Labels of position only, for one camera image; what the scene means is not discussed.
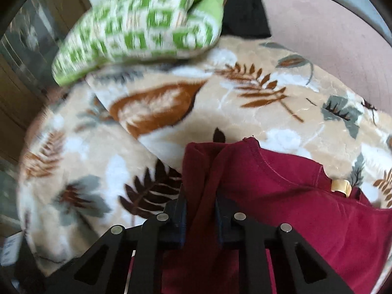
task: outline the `green and white checkered fabric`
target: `green and white checkered fabric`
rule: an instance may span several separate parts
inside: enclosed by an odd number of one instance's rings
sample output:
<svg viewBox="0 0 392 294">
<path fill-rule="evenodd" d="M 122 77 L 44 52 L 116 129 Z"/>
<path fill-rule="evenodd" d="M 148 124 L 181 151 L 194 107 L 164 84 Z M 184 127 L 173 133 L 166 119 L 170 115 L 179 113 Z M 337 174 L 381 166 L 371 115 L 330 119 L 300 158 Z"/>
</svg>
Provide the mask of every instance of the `green and white checkered fabric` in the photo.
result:
<svg viewBox="0 0 392 294">
<path fill-rule="evenodd" d="M 68 34 L 54 79 L 65 85 L 106 62 L 196 56 L 216 42 L 222 18 L 223 0 L 105 0 Z"/>
</svg>

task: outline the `floral blanket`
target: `floral blanket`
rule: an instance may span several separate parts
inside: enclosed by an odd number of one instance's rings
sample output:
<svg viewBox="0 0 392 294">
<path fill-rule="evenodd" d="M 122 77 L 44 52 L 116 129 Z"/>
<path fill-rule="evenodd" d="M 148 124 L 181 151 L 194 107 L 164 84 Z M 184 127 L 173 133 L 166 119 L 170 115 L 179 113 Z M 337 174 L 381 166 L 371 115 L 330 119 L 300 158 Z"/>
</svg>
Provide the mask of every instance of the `floral blanket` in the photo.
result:
<svg viewBox="0 0 392 294">
<path fill-rule="evenodd" d="M 221 37 L 192 60 L 106 67 L 43 114 L 21 159 L 18 209 L 46 274 L 111 226 L 162 211 L 190 142 L 254 136 L 392 206 L 392 118 L 271 40 Z"/>
</svg>

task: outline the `maroon fabric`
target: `maroon fabric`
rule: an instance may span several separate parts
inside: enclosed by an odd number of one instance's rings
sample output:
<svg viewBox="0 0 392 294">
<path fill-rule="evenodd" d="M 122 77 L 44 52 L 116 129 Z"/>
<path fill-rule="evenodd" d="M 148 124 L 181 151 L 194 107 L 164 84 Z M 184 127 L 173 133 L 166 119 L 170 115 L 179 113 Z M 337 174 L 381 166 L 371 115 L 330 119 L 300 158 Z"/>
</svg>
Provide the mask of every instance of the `maroon fabric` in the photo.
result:
<svg viewBox="0 0 392 294">
<path fill-rule="evenodd" d="M 217 190 L 260 222 L 290 223 L 356 294 L 371 292 L 391 248 L 391 210 L 373 208 L 357 189 L 347 199 L 331 192 L 322 165 L 254 138 L 189 144 L 183 186 L 187 238 L 164 259 L 164 294 L 238 293 L 238 254 L 219 249 L 215 234 Z"/>
</svg>

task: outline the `pink surface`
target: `pink surface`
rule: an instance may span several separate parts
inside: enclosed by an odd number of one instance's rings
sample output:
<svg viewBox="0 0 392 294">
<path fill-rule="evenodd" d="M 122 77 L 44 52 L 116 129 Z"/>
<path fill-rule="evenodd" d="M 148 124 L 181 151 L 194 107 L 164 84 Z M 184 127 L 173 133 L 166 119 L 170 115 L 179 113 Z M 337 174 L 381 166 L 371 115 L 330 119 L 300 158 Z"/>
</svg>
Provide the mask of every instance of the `pink surface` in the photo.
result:
<svg viewBox="0 0 392 294">
<path fill-rule="evenodd" d="M 332 0 L 263 2 L 274 41 L 392 114 L 392 47 L 370 25 Z"/>
</svg>

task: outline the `green checkered pillow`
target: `green checkered pillow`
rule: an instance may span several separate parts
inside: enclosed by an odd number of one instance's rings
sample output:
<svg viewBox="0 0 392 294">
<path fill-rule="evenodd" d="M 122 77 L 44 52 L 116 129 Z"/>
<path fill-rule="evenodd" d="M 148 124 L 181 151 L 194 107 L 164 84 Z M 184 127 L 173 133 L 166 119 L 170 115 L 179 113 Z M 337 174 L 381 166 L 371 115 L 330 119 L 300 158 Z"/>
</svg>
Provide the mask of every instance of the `green checkered pillow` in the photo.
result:
<svg viewBox="0 0 392 294">
<path fill-rule="evenodd" d="M 106 62 L 196 56 L 216 42 L 222 17 L 223 0 L 105 0 L 68 34 L 53 77 L 66 85 Z"/>
</svg>

